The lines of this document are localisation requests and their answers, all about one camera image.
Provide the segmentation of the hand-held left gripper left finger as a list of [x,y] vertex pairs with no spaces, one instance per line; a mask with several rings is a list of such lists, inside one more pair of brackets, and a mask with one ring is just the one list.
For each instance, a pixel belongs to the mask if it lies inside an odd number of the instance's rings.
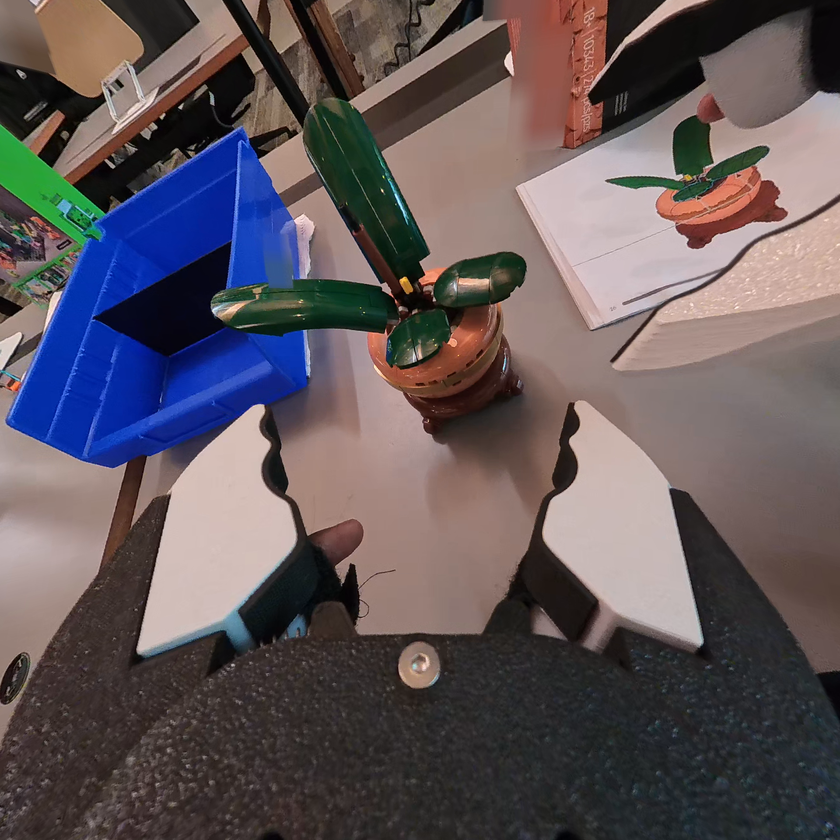
[[269,406],[208,444],[169,493],[136,653],[222,634],[236,653],[305,637],[316,606],[354,593],[309,540]]

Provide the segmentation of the black tripod pole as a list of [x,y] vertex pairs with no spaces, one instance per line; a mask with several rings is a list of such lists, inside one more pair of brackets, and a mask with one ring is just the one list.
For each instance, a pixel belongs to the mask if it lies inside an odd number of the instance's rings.
[[[241,34],[246,38],[248,45],[255,52],[268,78],[273,82],[294,118],[302,126],[310,109],[310,103],[300,90],[298,82],[291,74],[279,51],[274,47],[270,38],[263,35],[244,2],[223,1],[223,3]],[[292,19],[302,30],[303,41],[314,55],[321,75],[327,82],[332,94],[337,98],[346,100],[348,90],[342,81],[338,67],[331,57],[327,37],[323,34],[314,13],[311,12],[314,4],[314,1],[287,2]]]

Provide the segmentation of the cream board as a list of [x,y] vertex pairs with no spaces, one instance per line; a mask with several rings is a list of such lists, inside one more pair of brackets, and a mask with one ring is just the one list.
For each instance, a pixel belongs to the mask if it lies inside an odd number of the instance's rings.
[[99,97],[103,80],[144,53],[140,35],[102,1],[43,1],[35,15],[54,76],[82,97]]

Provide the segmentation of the white instruction booklet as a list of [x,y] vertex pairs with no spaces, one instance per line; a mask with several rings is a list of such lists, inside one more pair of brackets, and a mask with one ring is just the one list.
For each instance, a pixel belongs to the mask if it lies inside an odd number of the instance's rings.
[[702,287],[838,198],[837,94],[740,129],[699,121],[703,92],[517,188],[589,329]]

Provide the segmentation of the clear acrylic stand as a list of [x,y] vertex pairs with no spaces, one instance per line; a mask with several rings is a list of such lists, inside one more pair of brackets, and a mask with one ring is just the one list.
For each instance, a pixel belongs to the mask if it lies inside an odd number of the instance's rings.
[[127,60],[115,66],[101,79],[101,92],[116,133],[142,113],[151,109],[161,86],[144,89],[133,66]]

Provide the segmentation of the dark toy plant set box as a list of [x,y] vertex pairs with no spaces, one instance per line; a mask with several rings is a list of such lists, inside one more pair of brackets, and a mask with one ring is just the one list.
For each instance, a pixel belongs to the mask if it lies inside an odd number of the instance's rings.
[[665,2],[500,2],[510,41],[513,131],[533,149],[575,149],[703,80],[698,64],[626,83],[594,103],[595,80],[625,37]]

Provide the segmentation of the green toy set box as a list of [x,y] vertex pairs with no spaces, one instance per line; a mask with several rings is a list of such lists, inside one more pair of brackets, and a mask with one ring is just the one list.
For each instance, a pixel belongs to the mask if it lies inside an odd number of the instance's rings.
[[103,211],[37,154],[1,128],[2,293],[47,308],[69,281]]

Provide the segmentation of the toy brick potted plant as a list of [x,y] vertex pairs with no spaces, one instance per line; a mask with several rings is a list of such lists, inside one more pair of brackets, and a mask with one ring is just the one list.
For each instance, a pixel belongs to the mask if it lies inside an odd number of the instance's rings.
[[522,286],[525,259],[501,251],[424,271],[429,247],[358,110],[337,98],[313,105],[302,141],[346,228],[364,226],[406,298],[396,301],[381,283],[264,281],[219,291],[211,301],[216,320],[274,336],[319,329],[366,333],[376,372],[422,415],[428,434],[499,397],[521,394],[501,303]]

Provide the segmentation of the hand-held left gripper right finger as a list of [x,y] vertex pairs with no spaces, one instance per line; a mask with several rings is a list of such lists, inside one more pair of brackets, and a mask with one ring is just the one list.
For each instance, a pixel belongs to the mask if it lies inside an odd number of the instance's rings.
[[588,402],[568,405],[553,488],[486,634],[530,634],[540,610],[602,654],[620,632],[695,654],[704,644],[672,487]]

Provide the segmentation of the large blue plastic bin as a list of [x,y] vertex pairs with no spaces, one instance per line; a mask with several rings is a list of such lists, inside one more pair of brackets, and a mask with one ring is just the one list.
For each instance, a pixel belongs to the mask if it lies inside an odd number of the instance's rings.
[[5,423],[89,464],[158,454],[308,385],[306,332],[228,328],[220,291],[299,278],[298,231],[243,129],[99,222]]

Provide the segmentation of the wooden background table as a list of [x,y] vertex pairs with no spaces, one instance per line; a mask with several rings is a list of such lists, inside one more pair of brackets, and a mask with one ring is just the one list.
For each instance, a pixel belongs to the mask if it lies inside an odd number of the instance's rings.
[[139,74],[142,89],[155,92],[152,104],[136,114],[121,130],[107,107],[93,112],[70,136],[53,168],[75,184],[95,167],[148,128],[155,119],[178,105],[206,79],[224,68],[248,47],[225,7],[199,23]]

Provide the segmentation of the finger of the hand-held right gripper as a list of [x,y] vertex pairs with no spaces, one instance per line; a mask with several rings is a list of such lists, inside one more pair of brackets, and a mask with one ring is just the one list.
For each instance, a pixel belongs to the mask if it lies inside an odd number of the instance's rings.
[[588,90],[592,104],[625,93],[666,100],[697,88],[704,73],[697,38],[710,1],[609,1],[605,64]]
[[720,276],[655,309],[611,360],[673,369],[838,317],[839,200],[757,239]]

